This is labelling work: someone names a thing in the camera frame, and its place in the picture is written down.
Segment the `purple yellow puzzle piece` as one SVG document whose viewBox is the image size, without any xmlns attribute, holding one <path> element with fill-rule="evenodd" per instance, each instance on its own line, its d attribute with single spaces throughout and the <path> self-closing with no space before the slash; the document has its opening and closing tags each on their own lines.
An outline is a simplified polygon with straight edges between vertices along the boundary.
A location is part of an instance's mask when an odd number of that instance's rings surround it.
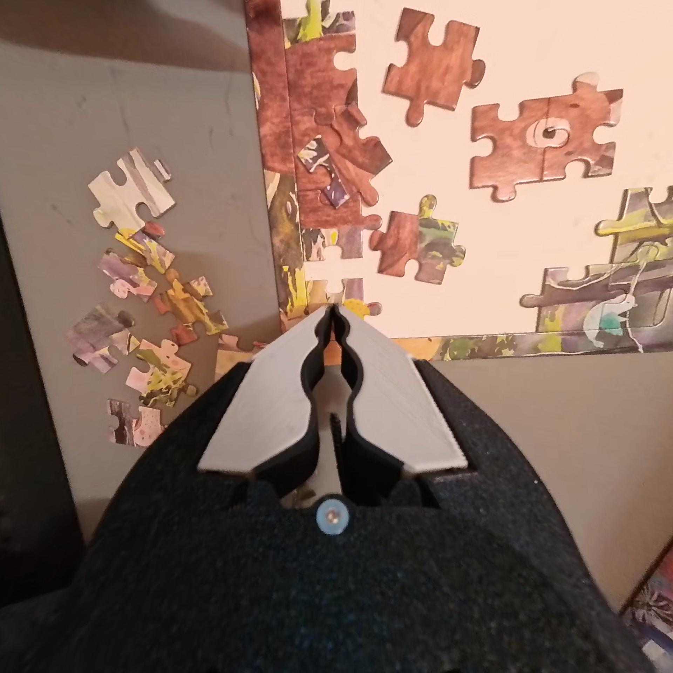
<svg viewBox="0 0 673 673">
<path fill-rule="evenodd" d="M 307 283 L 307 312 L 313 313 L 327 304 L 343 304 L 361 318 L 382 313 L 381 303 L 364 300 L 363 279 L 343 279 L 340 291 L 330 291 L 328 281 L 321 279 Z"/>
</svg>

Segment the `illustrated puzzle box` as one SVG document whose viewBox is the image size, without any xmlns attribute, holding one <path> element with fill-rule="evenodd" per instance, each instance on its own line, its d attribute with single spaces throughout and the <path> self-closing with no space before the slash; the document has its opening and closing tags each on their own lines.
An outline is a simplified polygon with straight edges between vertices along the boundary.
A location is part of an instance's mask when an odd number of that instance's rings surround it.
<svg viewBox="0 0 673 673">
<path fill-rule="evenodd" d="M 623 609 L 623 620 L 657 672 L 672 671 L 672 541 Z"/>
</svg>

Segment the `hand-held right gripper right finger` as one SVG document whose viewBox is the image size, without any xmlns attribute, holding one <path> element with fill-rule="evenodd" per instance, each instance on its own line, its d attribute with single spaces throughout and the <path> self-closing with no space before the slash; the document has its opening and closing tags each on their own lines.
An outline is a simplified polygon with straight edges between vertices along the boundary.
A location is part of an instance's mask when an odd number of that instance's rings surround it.
<svg viewBox="0 0 673 673">
<path fill-rule="evenodd" d="M 334 335 L 351 388 L 335 450 L 343 495 L 377 505 L 400 481 L 467 469 L 416 360 L 344 306 L 334 308 Z"/>
</svg>

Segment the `jigsaw pieces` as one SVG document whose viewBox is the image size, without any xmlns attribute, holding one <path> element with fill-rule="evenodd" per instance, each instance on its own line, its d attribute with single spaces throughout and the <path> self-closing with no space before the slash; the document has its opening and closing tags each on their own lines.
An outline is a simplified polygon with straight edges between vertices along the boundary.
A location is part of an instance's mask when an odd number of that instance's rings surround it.
<svg viewBox="0 0 673 673">
<path fill-rule="evenodd" d="M 160 315 L 171 314 L 176 325 L 170 338 L 160 344 L 138 339 L 131 332 L 134 318 L 125 311 L 112 311 L 97 304 L 66 333 L 72 357 L 82 367 L 105 374 L 118 364 L 111 353 L 135 355 L 147 370 L 132 367 L 126 385 L 139 394 L 136 406 L 117 399 L 106 402 L 107 414 L 115 425 L 108 430 L 111 442 L 147 448 L 164 431 L 162 409 L 171 408 L 181 395 L 193 398 L 198 388 L 189 381 L 191 363 L 181 358 L 181 347 L 198 340 L 201 325 L 207 336 L 217 336 L 215 379 L 238 363 L 249 361 L 266 343 L 254 342 L 244 350 L 239 338 L 227 334 L 228 324 L 220 311 L 207 309 L 205 299 L 213 292 L 204 276 L 181 280 L 174 267 L 175 255 L 162 244 L 164 228 L 156 218 L 169 211 L 174 199 L 165 188 L 170 173 L 159 160 L 151 167 L 138 148 L 118 161 L 124 174 L 122 184 L 110 172 L 100 173 L 88 185 L 98 201 L 94 219 L 105 229 L 114 227 L 115 239 L 126 252 L 108 248 L 97 265 L 111 281 L 109 289 L 118 299 L 136 298 L 152 305 Z"/>
</svg>

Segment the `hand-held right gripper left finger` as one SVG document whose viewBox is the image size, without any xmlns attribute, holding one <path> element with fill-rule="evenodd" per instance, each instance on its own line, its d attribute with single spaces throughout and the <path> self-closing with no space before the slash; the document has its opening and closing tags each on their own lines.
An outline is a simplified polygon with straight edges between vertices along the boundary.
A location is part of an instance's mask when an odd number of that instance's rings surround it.
<svg viewBox="0 0 673 673">
<path fill-rule="evenodd" d="M 321 307 L 252 360 L 198 469 L 270 483 L 279 497 L 314 473 L 319 457 L 313 391 L 324 375 L 332 309 Z"/>
</svg>

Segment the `plain brown puzzle piece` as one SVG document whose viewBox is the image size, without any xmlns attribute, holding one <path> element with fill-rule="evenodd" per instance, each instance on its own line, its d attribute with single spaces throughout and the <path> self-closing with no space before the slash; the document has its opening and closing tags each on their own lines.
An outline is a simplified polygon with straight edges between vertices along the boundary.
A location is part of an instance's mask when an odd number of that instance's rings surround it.
<svg viewBox="0 0 673 673">
<path fill-rule="evenodd" d="M 434 15 L 405 7 L 395 39 L 408 47 L 402 66 L 389 64 L 383 93 L 408 100 L 406 123 L 417 127 L 423 121 L 425 105 L 454 111 L 464 87 L 476 88 L 483 80 L 485 63 L 473 52 L 480 28 L 451 20 L 443 42 L 433 45 L 429 30 Z"/>
</svg>

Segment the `jigsaw puzzle frame board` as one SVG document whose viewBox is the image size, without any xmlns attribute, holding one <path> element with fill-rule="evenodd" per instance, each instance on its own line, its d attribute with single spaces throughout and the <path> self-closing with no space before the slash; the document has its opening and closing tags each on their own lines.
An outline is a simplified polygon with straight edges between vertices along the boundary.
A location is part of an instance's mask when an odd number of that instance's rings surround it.
<svg viewBox="0 0 673 673">
<path fill-rule="evenodd" d="M 454 111 L 425 105 L 409 127 L 409 102 L 383 93 L 389 64 L 404 65 L 395 40 L 405 7 L 434 15 L 433 45 L 446 24 L 480 28 L 473 52 L 485 73 L 464 87 Z M 644 353 L 672 349 L 671 1 L 245 1 L 260 154 L 283 328 L 307 312 L 307 283 L 363 279 L 373 324 L 418 358 Z M 614 141 L 612 174 L 585 178 L 568 164 L 561 181 L 517 185 L 494 201 L 470 188 L 475 106 L 499 104 L 503 120 L 526 99 L 561 96 L 595 72 L 598 88 L 623 89 L 620 121 L 594 138 Z M 335 209 L 298 153 L 355 103 L 392 163 Z M 435 195 L 437 219 L 458 223 L 464 262 L 441 285 L 378 273 L 373 231 L 393 211 L 416 215 Z"/>
</svg>

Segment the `small purple puzzle piece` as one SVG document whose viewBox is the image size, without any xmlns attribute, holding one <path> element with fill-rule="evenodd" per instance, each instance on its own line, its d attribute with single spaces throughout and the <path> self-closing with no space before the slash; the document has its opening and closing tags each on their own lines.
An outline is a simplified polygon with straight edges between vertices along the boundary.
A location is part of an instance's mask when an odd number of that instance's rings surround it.
<svg viewBox="0 0 673 673">
<path fill-rule="evenodd" d="M 322 135 L 316 135 L 311 139 L 299 151 L 298 158 L 309 174 L 314 174 L 318 168 L 326 171 L 329 182 L 326 186 L 320 187 L 319 191 L 332 207 L 338 209 L 349 200 L 350 195 Z"/>
</svg>

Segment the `brown green puzzle piece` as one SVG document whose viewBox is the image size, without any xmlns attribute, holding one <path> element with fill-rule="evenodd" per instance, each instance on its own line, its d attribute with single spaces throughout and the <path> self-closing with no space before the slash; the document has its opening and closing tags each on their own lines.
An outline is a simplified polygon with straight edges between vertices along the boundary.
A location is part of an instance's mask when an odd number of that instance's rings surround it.
<svg viewBox="0 0 673 673">
<path fill-rule="evenodd" d="M 458 223 L 437 219 L 435 195 L 425 195 L 416 215 L 393 211 L 386 231 L 373 231 L 369 247 L 380 253 L 378 273 L 403 277 L 407 263 L 418 263 L 415 280 L 441 285 L 447 268 L 464 262 L 466 248 L 455 243 Z"/>
</svg>

